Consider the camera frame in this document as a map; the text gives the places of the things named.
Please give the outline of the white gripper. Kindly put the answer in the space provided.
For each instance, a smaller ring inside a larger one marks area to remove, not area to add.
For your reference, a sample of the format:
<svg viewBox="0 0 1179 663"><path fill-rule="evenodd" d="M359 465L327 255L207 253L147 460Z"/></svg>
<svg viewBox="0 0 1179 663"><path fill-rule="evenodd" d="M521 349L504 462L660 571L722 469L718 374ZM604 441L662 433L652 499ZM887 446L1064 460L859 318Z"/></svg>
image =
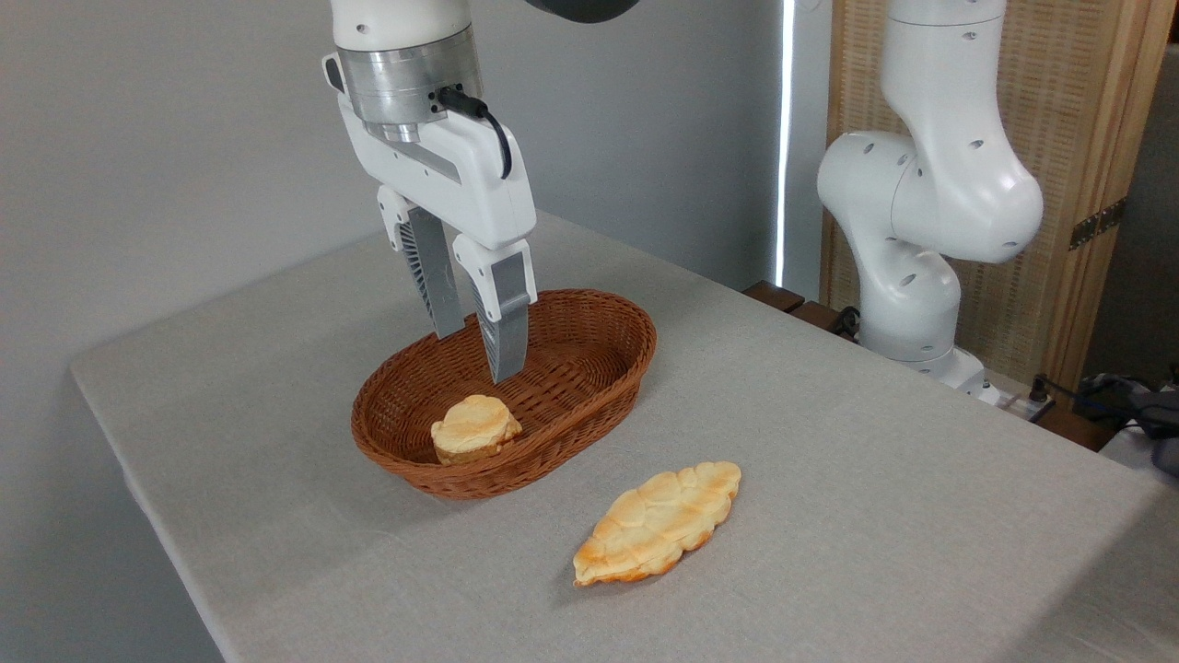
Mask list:
<svg viewBox="0 0 1179 663"><path fill-rule="evenodd" d="M345 94L336 100L358 163L383 184L380 217L437 337L465 327L443 221L465 234L453 249L472 282L492 379L514 378L525 366L528 307L538 301L531 245L522 239L536 211L518 139L503 130L512 168L502 178L500 134L487 122L452 113L424 124L415 144L389 143L367 131Z"/></svg>

